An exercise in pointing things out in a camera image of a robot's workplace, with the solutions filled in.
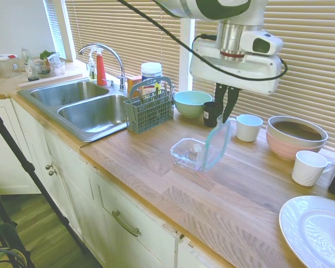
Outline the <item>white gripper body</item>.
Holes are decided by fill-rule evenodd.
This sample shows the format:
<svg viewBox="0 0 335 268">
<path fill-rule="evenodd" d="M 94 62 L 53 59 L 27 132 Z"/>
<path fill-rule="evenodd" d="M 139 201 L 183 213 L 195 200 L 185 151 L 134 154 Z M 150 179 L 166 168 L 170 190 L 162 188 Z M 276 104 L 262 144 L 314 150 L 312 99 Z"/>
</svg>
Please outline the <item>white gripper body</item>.
<svg viewBox="0 0 335 268">
<path fill-rule="evenodd" d="M 276 91 L 282 76 L 278 53 L 282 39 L 276 36 L 217 36 L 196 40 L 190 63 L 195 78 L 263 95 Z"/>
</svg>

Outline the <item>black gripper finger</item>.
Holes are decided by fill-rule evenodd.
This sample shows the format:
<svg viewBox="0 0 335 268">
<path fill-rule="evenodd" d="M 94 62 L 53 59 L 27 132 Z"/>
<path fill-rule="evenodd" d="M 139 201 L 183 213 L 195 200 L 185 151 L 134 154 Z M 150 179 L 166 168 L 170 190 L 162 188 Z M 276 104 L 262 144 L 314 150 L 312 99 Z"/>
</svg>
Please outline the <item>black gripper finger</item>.
<svg viewBox="0 0 335 268">
<path fill-rule="evenodd" d="M 214 92 L 214 102 L 215 102 L 215 113 L 220 116 L 224 109 L 224 95 L 227 91 L 227 86 L 223 84 L 216 83 Z"/>
<path fill-rule="evenodd" d="M 223 123 L 225 123 L 229 116 L 231 115 L 239 96 L 239 89 L 235 87 L 227 87 L 228 96 L 227 96 L 227 104 L 223 112 Z"/>
</svg>

